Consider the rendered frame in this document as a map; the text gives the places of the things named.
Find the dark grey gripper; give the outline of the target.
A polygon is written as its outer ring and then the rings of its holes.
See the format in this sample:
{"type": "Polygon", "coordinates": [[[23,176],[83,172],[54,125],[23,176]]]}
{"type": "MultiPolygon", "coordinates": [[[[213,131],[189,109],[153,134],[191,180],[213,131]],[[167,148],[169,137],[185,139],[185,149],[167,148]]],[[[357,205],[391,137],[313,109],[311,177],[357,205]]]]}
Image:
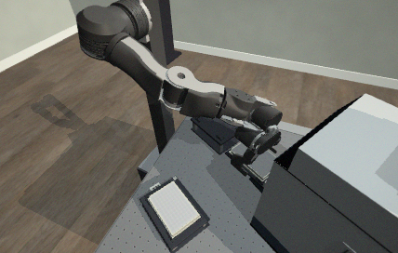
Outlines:
{"type": "Polygon", "coordinates": [[[264,130],[261,132],[245,128],[243,125],[236,129],[234,136],[240,140],[247,149],[244,156],[234,153],[231,158],[231,164],[245,177],[248,173],[242,168],[242,165],[251,165],[260,154],[265,153],[269,149],[277,153],[272,146],[277,145],[281,140],[281,132],[279,130],[271,134],[264,130]]]}

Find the dark grey rectangular frame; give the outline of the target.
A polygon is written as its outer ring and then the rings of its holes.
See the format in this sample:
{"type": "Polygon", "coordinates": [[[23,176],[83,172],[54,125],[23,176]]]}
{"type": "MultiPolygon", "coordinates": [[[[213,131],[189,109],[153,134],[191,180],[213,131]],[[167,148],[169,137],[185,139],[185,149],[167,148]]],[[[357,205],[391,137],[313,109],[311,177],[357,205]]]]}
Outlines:
{"type": "Polygon", "coordinates": [[[191,130],[219,155],[238,143],[234,135],[238,126],[229,125],[218,118],[191,118],[191,130]]]}

